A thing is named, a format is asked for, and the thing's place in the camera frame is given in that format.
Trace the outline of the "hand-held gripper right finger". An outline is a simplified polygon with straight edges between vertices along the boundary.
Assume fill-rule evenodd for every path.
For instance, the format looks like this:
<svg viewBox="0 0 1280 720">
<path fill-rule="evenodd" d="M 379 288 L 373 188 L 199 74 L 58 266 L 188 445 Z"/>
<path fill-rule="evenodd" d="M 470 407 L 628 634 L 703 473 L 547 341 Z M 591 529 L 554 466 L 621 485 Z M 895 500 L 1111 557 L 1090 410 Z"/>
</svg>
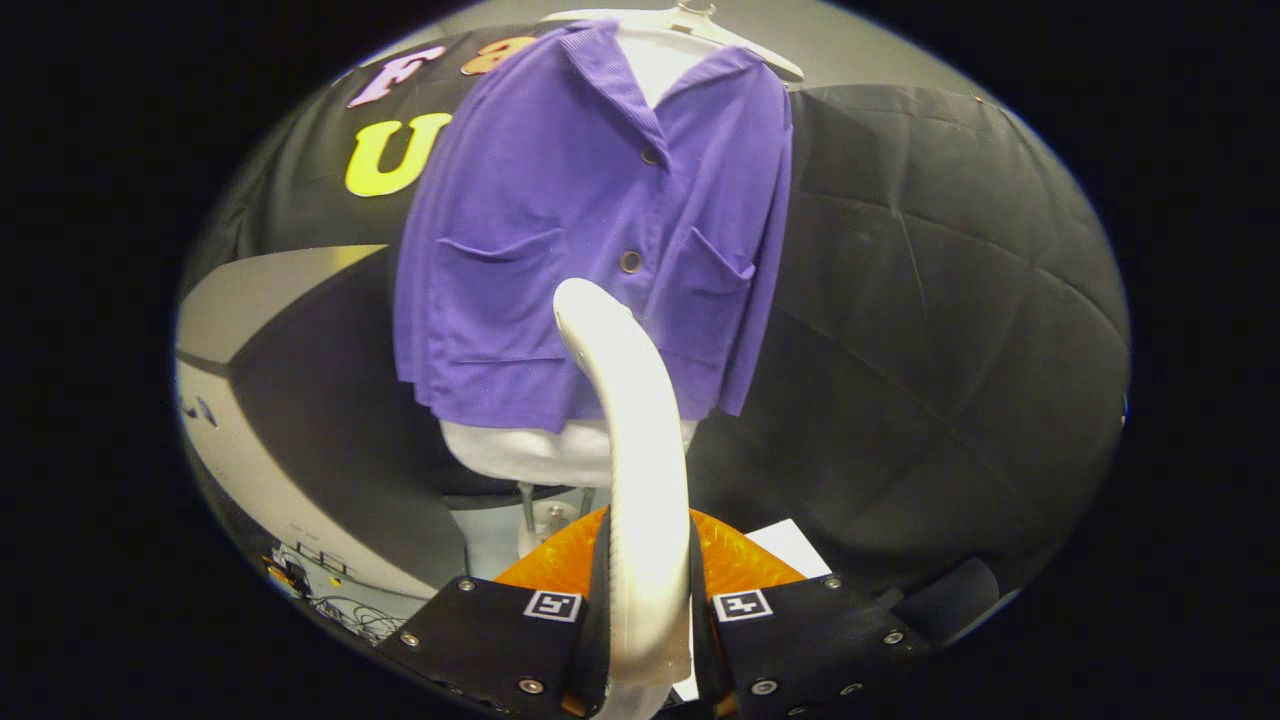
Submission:
<svg viewBox="0 0 1280 720">
<path fill-rule="evenodd" d="M 700 542 L 691 719 L 850 719 L 852 701 L 893 685 L 934 643 L 837 573 L 782 520 L 740 532 L 692 511 Z"/>
</svg>

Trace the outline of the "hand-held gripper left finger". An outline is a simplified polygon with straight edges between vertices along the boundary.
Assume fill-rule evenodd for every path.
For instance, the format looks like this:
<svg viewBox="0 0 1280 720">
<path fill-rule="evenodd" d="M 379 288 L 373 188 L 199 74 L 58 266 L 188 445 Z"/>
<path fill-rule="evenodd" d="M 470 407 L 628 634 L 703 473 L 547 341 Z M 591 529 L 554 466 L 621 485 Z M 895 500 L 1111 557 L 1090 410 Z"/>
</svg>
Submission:
<svg viewBox="0 0 1280 720">
<path fill-rule="evenodd" d="M 394 670 L 483 719 L 588 719 L 608 684 L 607 509 L 493 580 L 456 577 L 378 646 Z"/>
</svg>

